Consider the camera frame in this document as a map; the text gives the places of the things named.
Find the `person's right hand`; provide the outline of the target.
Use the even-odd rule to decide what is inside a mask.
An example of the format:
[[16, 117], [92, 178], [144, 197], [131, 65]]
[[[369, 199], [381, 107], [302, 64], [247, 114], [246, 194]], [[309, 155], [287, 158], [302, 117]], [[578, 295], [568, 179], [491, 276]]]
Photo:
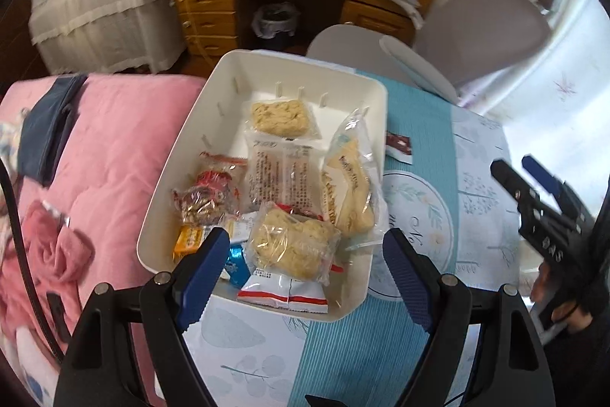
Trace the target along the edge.
[[[547, 262], [542, 262], [539, 267], [539, 274], [536, 277], [533, 288], [530, 292], [530, 300], [542, 306], [544, 302], [549, 302], [546, 294], [551, 287], [551, 269]], [[585, 330], [592, 323], [592, 316], [584, 311], [575, 301], [564, 302], [556, 306], [551, 314], [551, 320], [555, 323], [564, 322], [568, 331], [572, 334]]]

